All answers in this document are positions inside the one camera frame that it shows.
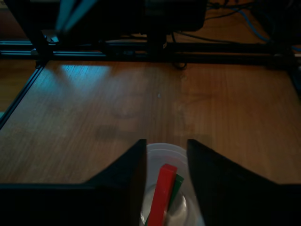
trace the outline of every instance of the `metal rod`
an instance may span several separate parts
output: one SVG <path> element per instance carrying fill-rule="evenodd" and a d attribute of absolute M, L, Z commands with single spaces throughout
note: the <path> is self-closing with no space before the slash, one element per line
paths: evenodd
<path fill-rule="evenodd" d="M 108 42 L 109 47 L 122 51 L 146 51 L 146 42 Z M 10 42 L 0 40 L 0 49 L 2 50 L 31 50 L 33 45 L 28 41 Z M 78 45 L 78 46 L 62 46 L 49 44 L 51 51 L 87 51 L 98 50 L 93 45 Z M 215 53 L 258 53 L 271 54 L 275 52 L 275 48 L 263 44 L 212 44 L 212 43 L 167 43 L 165 51 L 169 52 L 215 52 Z"/>
<path fill-rule="evenodd" d="M 1 58 L 6 59 L 40 59 L 39 55 L 31 55 L 30 51 L 1 51 Z M 206 64 L 242 64 L 242 65 L 282 65 L 291 66 L 295 61 L 282 55 L 218 55 L 218 54 L 182 54 L 164 53 L 152 56 L 147 53 L 106 56 L 96 51 L 54 51 L 48 60 L 79 61 L 125 61 L 125 62 L 179 62 Z"/>

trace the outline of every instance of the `blue cable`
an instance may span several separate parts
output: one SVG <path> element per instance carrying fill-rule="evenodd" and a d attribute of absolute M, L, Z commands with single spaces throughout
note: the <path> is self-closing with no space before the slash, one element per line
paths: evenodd
<path fill-rule="evenodd" d="M 301 48 L 298 48 L 298 47 L 292 46 L 292 49 L 293 49 L 293 50 L 296 50 L 296 51 L 298 51 L 298 52 L 301 52 Z"/>
<path fill-rule="evenodd" d="M 255 34 L 258 38 L 260 38 L 261 40 L 266 41 L 266 42 L 269 41 L 269 39 L 267 39 L 266 37 L 263 37 L 261 34 L 258 33 L 258 31 L 254 28 L 253 24 L 252 24 L 251 21 L 249 20 L 248 16 L 247 16 L 243 11 L 240 10 L 240 11 L 238 11 L 238 13 L 244 17 L 244 19 L 247 21 L 248 25 L 250 26 L 250 28 L 252 29 L 252 31 L 254 32 L 254 34 Z M 293 50 L 296 50 L 296 51 L 298 51 L 298 52 L 301 52 L 301 48 L 297 48 L 297 47 L 295 47 L 295 46 L 292 46 L 292 49 L 293 49 Z"/>

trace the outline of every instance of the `wooden surface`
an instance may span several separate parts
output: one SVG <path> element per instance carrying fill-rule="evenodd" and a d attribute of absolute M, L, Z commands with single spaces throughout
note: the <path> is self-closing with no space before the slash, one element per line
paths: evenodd
<path fill-rule="evenodd" d="M 239 15 L 197 34 L 258 42 Z M 0 182 L 82 182 L 140 138 L 184 148 L 194 138 L 301 183 L 300 116 L 286 73 L 261 66 L 49 62 L 0 131 Z"/>
<path fill-rule="evenodd" d="M 34 72 L 33 60 L 0 60 L 0 112 L 6 111 Z"/>

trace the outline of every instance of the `red stick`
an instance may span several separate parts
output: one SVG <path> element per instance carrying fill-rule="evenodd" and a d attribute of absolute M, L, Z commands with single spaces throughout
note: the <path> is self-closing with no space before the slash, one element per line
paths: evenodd
<path fill-rule="evenodd" d="M 148 226 L 164 225 L 176 173 L 177 168 L 175 166 L 165 164 L 161 167 L 150 208 Z"/>

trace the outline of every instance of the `plastic cup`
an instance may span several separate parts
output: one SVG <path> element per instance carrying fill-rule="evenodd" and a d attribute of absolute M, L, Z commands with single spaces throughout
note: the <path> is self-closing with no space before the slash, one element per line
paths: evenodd
<path fill-rule="evenodd" d="M 147 178 L 141 210 L 144 225 L 151 210 L 151 203 L 161 166 L 177 167 L 177 174 L 184 178 L 181 188 L 166 215 L 166 226 L 205 226 L 189 176 L 186 151 L 176 145 L 156 143 L 147 145 Z"/>

